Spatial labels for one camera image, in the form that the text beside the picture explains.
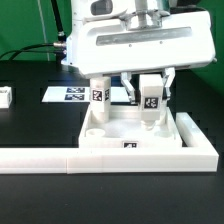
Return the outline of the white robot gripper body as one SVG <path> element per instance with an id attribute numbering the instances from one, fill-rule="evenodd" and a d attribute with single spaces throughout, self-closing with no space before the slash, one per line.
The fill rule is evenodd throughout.
<path id="1" fill-rule="evenodd" d="M 169 0 L 71 0 L 65 64 L 85 76 L 203 67 L 215 59 L 208 11 Z"/>

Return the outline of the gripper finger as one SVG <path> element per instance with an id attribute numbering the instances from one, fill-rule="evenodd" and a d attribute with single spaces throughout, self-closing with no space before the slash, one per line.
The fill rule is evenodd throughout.
<path id="1" fill-rule="evenodd" d="M 129 94 L 129 101 L 131 104 L 136 103 L 135 89 L 131 84 L 132 74 L 130 72 L 121 73 L 121 83 L 125 87 L 127 93 Z"/>
<path id="2" fill-rule="evenodd" d="M 175 68 L 165 68 L 162 71 L 162 81 L 163 81 L 163 100 L 169 100 L 171 97 L 170 86 L 175 78 Z"/>

